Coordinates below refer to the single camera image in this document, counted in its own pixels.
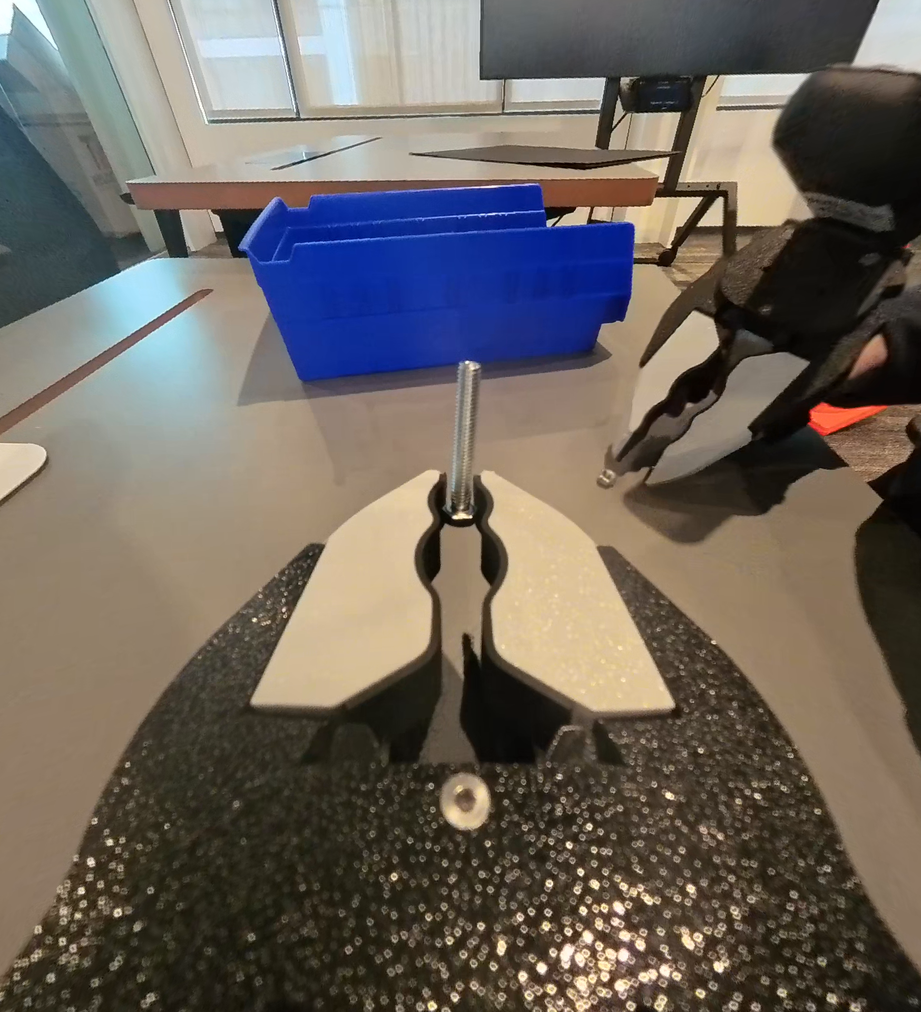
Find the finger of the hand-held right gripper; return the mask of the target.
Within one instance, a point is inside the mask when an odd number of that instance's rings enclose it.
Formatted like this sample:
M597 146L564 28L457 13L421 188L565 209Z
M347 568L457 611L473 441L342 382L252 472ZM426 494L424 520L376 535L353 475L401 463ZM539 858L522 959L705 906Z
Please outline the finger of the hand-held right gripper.
M658 460L720 398L720 364L686 369L660 391L648 384L636 391L627 428L614 442L617 460Z
M720 462L753 441L751 427L757 417L808 367L808 361L774 350L768 341L748 331L732 333L726 341L720 340L717 331L675 331L641 360L631 403L640 388L656 384L662 391L670 380L702 363L720 364L720 398L660 459L614 459L619 479L644 472L644 480L651 485L668 484ZM619 436L627 428L630 415L631 404Z

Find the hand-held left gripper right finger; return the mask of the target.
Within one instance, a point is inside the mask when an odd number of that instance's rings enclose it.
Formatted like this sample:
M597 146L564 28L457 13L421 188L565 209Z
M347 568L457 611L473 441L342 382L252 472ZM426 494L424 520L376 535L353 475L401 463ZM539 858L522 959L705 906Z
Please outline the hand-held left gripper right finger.
M673 696L595 541L568 516L484 471L482 658L570 715L669 715Z

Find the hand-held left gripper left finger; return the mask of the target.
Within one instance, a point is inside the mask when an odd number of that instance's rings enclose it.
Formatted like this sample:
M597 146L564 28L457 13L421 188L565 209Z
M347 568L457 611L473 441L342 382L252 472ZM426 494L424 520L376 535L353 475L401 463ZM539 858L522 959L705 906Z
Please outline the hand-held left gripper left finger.
M423 551L438 547L441 488L441 473L421 472L330 535L253 691L253 708L346 713L435 663L439 599Z

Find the silver threaded bolt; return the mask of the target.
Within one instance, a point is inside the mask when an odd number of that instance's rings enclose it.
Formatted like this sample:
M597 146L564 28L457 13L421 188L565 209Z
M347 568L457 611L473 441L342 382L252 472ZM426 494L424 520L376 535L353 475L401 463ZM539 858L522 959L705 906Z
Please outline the silver threaded bolt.
M475 454L481 380L479 362L457 364L454 435L443 506L446 521L457 526L469 525L476 519Z

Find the person's right hand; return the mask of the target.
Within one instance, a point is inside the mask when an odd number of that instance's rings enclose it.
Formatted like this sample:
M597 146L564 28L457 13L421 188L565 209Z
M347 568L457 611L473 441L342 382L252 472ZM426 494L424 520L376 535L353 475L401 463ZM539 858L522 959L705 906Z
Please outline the person's right hand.
M853 362L847 380L853 382L866 373L873 373L884 366L888 359L888 344L882 333L873 335L861 348Z

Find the black monitor stand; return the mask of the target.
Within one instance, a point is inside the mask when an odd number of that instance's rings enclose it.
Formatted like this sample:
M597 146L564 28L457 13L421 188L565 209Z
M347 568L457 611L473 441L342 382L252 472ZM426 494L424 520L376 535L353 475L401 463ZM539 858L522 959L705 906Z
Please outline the black monitor stand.
M674 264L686 240L693 234L714 206L720 206L720 243L723 256L731 256L738 249L738 186L734 181L691 181L683 177L689 161L690 146L696 126L709 118L717 110L722 90L719 75L692 77L693 107L677 113L678 121L672 139L672 150L679 154L668 159L664 174L657 187L657 200L692 200L695 203L685 221L677 226L668 245L644 244L638 242L635 249L636 264L669 267ZM619 82L629 79L606 78L598 115L595 146L609 149L611 138L619 125L616 111L619 102ZM634 114L622 113L627 118Z

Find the small black mounted device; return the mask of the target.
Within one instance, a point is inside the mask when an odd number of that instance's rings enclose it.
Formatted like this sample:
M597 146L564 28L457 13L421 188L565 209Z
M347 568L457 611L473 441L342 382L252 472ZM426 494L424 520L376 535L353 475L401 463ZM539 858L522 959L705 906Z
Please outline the small black mounted device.
M682 113L693 107L692 77L639 77L619 82L619 102L627 114Z

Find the blue plastic storage bin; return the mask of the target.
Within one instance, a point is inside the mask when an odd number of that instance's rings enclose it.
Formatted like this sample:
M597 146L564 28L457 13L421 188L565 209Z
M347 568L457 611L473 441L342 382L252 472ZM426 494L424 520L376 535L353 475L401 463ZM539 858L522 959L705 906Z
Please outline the blue plastic storage bin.
M536 183L274 198L240 243L299 380L562 358L625 318L634 225Z

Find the thin black table mat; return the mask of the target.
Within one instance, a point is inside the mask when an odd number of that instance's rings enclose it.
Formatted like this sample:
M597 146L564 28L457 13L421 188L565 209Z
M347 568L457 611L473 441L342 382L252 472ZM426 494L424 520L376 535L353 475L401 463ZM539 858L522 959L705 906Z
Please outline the thin black table mat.
M480 147L412 152L417 157L519 165L560 170L592 170L666 160L679 154L666 150L608 150L535 145L481 145Z

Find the large black monitor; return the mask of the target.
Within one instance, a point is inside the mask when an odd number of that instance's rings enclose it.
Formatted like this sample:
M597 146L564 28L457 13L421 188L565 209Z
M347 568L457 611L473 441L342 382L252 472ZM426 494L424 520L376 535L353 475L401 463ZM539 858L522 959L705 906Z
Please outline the large black monitor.
M483 1L483 80L799 74L851 63L876 1Z

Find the brown edged table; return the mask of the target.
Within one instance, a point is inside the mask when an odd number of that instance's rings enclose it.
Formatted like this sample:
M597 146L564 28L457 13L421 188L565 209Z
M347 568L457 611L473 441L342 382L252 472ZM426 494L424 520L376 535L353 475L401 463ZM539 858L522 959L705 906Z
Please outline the brown edged table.
M547 208L647 207L655 199L663 160L592 170L560 170L512 164L417 157L415 151L481 145L535 145L587 149L560 133L479 132L389 134L285 171L261 171L245 160L167 170L125 184L137 209L171 220L180 210L210 210L222 224L230 253L255 217L274 198L291 208L313 196L333 193L400 191L420 188L538 183Z

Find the window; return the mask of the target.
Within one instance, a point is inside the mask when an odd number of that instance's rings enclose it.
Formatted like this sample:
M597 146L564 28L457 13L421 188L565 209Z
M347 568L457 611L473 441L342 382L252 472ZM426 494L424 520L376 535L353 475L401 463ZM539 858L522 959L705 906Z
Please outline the window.
M479 2L153 2L206 122L595 112L594 79L479 78Z

